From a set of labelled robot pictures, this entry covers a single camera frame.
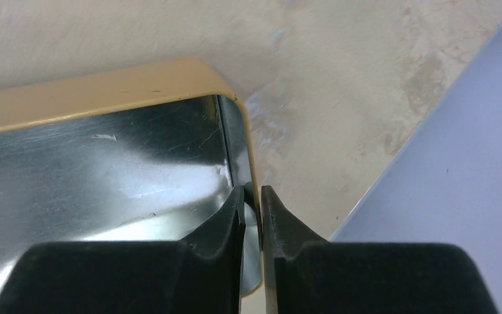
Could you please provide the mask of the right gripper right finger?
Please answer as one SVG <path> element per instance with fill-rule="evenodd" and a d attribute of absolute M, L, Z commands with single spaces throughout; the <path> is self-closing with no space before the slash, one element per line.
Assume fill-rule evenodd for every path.
<path fill-rule="evenodd" d="M 496 313 L 469 255 L 442 243 L 336 243 L 261 189 L 268 313 Z"/>

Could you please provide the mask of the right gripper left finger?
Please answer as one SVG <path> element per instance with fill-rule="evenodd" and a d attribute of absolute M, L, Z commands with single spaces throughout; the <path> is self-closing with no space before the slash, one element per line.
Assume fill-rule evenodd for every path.
<path fill-rule="evenodd" d="M 0 313 L 238 313 L 244 189 L 178 241 L 51 242 L 25 252 Z"/>

